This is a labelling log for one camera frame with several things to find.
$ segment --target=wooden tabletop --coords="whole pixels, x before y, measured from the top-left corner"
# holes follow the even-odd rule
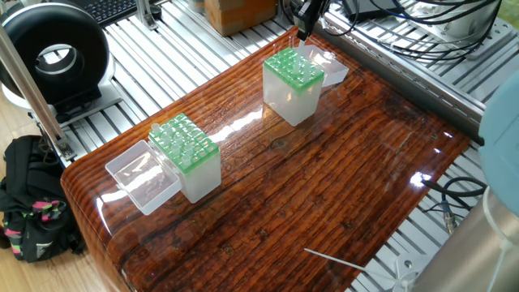
[[[323,39],[350,68],[316,113],[290,126],[263,103],[262,64],[290,30],[65,171],[87,245],[114,287],[141,291],[343,291],[469,139]],[[185,113],[218,143],[222,184],[197,204],[176,195],[144,216],[105,164],[151,125]]]

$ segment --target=translucent plastic box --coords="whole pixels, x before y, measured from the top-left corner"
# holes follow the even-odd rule
[[[323,87],[344,81],[344,78],[350,71],[348,67],[336,60],[334,53],[325,52],[315,45],[303,45],[295,50],[298,54],[310,60],[310,62],[324,71]]]
[[[220,149],[185,114],[160,127],[154,125],[149,140],[173,162],[182,193],[190,202],[220,186]]]
[[[105,166],[144,215],[181,190],[196,203],[221,184],[220,149],[185,114],[154,124],[149,140]]]
[[[139,141],[105,168],[144,215],[155,211],[182,188],[179,177],[165,167],[146,141]]]
[[[291,126],[317,110],[324,72],[294,49],[287,48],[263,65],[264,102]]]

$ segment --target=cable bundle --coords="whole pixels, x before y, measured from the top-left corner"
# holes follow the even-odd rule
[[[458,183],[458,182],[474,183],[474,184],[480,186],[480,188],[475,191],[450,191],[449,188],[454,183]],[[453,178],[453,179],[449,180],[447,183],[445,183],[445,185],[443,187],[435,182],[430,182],[430,181],[426,181],[426,180],[422,181],[422,183],[426,187],[430,187],[432,190],[435,190],[435,191],[438,191],[441,193],[441,202],[439,202],[438,204],[435,204],[434,206],[430,207],[427,210],[424,210],[423,211],[424,213],[427,213],[430,211],[450,213],[451,212],[450,207],[463,208],[467,211],[470,211],[472,209],[472,207],[470,207],[467,203],[465,203],[463,200],[461,200],[461,198],[482,195],[485,192],[485,190],[487,189],[487,185],[484,182],[481,182],[481,181],[477,180],[476,178],[471,178],[471,177]],[[460,205],[450,204],[447,201],[447,196],[450,196],[451,198],[453,198]],[[441,210],[435,209],[435,207],[437,207],[437,206],[441,206],[442,209]]]
[[[341,36],[344,36],[344,35],[352,32],[353,30],[355,30],[355,26],[358,23],[358,12],[359,12],[359,5],[360,5],[359,3],[360,3],[360,1],[365,1],[365,0],[352,0],[352,1],[354,2],[354,9],[357,11],[357,13],[354,18],[354,21],[350,25],[350,28],[347,31],[340,32],[340,33],[334,33],[334,32],[328,31],[327,29],[324,29],[324,31],[327,34],[334,36],[334,37],[341,37]],[[371,41],[376,42],[379,45],[384,46],[386,49],[391,50],[393,53],[395,53],[397,55],[407,57],[407,58],[427,60],[427,61],[451,61],[451,60],[457,60],[459,58],[463,58],[468,54],[472,54],[476,49],[478,49],[483,44],[483,42],[489,36],[489,34],[492,30],[493,23],[494,23],[495,19],[497,18],[497,14],[499,12],[499,9],[500,9],[501,3],[502,3],[502,0],[463,0],[463,1],[456,1],[456,2],[435,1],[435,0],[415,0],[416,2],[422,2],[422,3],[426,3],[426,4],[437,5],[437,6],[445,6],[445,8],[447,8],[447,9],[445,9],[445,11],[442,11],[438,14],[434,14],[434,15],[430,15],[430,16],[426,16],[426,17],[414,17],[405,10],[405,8],[398,2],[398,0],[392,0],[392,1],[393,1],[394,5],[400,9],[400,11],[401,11],[400,14],[396,14],[391,11],[387,11],[384,8],[380,7],[377,4],[378,0],[369,0],[369,1],[375,7],[377,7],[381,11],[384,11],[388,15],[392,15],[397,18],[405,19],[407,21],[412,21],[417,24],[424,24],[424,25],[450,24],[453,21],[466,17],[467,15],[473,14],[476,11],[480,11],[481,9],[483,9],[491,4],[497,3],[497,5],[495,6],[495,9],[493,10],[493,12],[491,14],[492,21],[489,23],[486,31],[476,41],[469,43],[467,45],[462,45],[455,49],[444,49],[444,50],[435,50],[435,51],[408,49],[405,47],[401,47],[399,45],[394,45],[391,43],[384,42],[378,38],[369,36],[362,30],[357,30],[357,32],[360,33],[361,35],[365,36],[366,38],[370,39]],[[282,10],[283,14],[285,15],[285,17],[292,24],[294,24],[289,13],[287,11],[285,11],[285,9],[283,9],[282,0],[279,0],[279,2],[281,5],[281,10]],[[323,6],[321,7],[321,15],[323,15],[326,11],[329,10],[329,7],[332,2],[333,2],[333,0],[326,0],[323,2]],[[344,8],[347,7],[346,0],[341,0],[341,3]],[[466,11],[461,11],[460,13],[458,13],[452,17],[444,18],[449,13],[452,13],[456,9],[458,9],[464,5],[467,5],[467,4],[477,4],[477,5],[475,5],[474,7],[471,7],[470,9],[468,9]],[[416,44],[425,43],[425,44],[432,44],[432,45],[447,45],[447,44],[458,44],[459,45],[459,43],[461,41],[464,41],[464,40],[469,39],[474,36],[474,35],[472,35],[472,36],[468,36],[468,37],[463,37],[456,41],[443,41],[443,42],[442,41],[424,41],[424,40],[417,40],[417,39],[412,39],[412,38],[409,38],[406,36],[402,36],[400,34],[391,32],[389,29],[386,29],[386,28],[382,28],[382,29],[389,31],[390,33],[392,33],[394,36],[398,37],[399,39],[409,40]],[[458,55],[448,56],[450,53],[458,53]]]

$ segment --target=clear plastic lid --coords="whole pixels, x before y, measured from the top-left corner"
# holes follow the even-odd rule
[[[144,215],[155,211],[182,189],[178,176],[143,140],[107,163],[105,168]]]
[[[342,82],[350,70],[336,60],[335,54],[324,52],[315,45],[301,45],[295,50],[324,71],[323,88]]]

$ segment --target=keyboard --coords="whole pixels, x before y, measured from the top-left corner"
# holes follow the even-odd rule
[[[135,0],[72,0],[105,27],[137,11]]]

